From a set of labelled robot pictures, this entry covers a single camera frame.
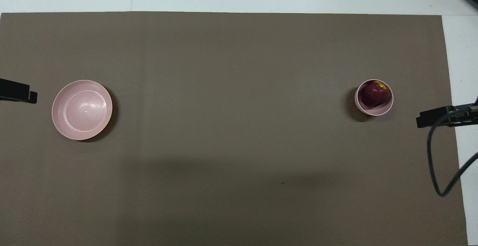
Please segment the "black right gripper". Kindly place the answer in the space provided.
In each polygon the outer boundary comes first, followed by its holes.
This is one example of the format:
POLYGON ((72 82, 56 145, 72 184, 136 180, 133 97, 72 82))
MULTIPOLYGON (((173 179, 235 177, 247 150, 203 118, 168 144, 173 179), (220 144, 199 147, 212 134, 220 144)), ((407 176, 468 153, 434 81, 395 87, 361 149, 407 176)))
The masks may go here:
POLYGON ((456 112, 450 119, 451 127, 478 125, 478 104, 443 106, 425 110, 416 117, 417 128, 431 127, 439 118, 456 112))

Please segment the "brown table mat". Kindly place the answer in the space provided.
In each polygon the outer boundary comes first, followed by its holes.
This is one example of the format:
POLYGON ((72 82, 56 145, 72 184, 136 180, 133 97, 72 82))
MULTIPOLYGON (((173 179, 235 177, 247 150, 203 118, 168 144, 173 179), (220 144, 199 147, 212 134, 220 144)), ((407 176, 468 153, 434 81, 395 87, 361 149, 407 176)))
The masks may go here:
POLYGON ((38 93, 0 101, 0 246, 468 243, 415 122, 452 103, 440 16, 3 13, 0 78, 38 93), (78 80, 113 101, 84 141, 51 117, 78 80))

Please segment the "pink plate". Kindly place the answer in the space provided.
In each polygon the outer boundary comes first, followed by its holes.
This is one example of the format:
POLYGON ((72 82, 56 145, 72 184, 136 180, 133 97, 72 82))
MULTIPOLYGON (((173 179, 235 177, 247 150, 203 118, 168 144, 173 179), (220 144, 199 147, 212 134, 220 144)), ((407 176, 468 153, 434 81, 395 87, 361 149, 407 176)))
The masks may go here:
POLYGON ((96 137, 107 127, 112 112, 113 101, 103 85, 92 80, 78 80, 58 92, 51 117, 61 135, 84 141, 96 137))

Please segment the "red apple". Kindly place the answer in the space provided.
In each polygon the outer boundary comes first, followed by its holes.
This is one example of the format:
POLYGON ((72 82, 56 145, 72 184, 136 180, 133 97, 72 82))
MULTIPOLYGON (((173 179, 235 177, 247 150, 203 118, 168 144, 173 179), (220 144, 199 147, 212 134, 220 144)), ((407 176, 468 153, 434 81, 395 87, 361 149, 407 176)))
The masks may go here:
POLYGON ((382 81, 374 80, 361 90, 361 102, 368 107, 378 107, 388 103, 392 98, 392 91, 382 81))

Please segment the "pink bowl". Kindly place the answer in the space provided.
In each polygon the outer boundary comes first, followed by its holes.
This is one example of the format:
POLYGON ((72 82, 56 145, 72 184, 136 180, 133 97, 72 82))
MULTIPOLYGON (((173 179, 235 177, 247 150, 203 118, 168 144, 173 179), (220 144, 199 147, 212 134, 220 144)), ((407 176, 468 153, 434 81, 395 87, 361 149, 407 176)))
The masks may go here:
POLYGON ((369 115, 369 116, 382 116, 386 113, 389 112, 389 110, 391 109, 391 107, 393 106, 393 102, 394 102, 394 98, 393 98, 393 92, 392 92, 392 98, 391 100, 386 103, 386 104, 382 104, 381 106, 378 106, 378 107, 368 107, 368 106, 365 106, 362 102, 361 102, 361 90, 368 84, 370 83, 371 81, 374 81, 374 80, 377 80, 377 79, 370 79, 370 80, 366 80, 364 81, 355 91, 355 94, 354 94, 354 101, 355 101, 355 104, 356 104, 356 107, 364 114, 366 115, 369 115))

